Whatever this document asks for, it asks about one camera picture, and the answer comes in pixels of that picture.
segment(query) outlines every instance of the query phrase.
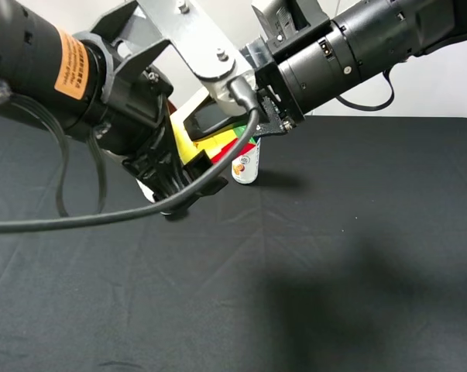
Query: black table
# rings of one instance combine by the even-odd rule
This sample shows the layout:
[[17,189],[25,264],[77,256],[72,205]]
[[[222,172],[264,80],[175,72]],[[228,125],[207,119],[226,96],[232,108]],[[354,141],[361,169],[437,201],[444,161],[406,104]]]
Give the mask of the black table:
[[[0,371],[467,371],[467,119],[314,117],[187,219],[0,236]],[[0,219],[58,150],[0,119]],[[146,204],[109,165],[108,211]],[[96,205],[72,144],[72,213]]]

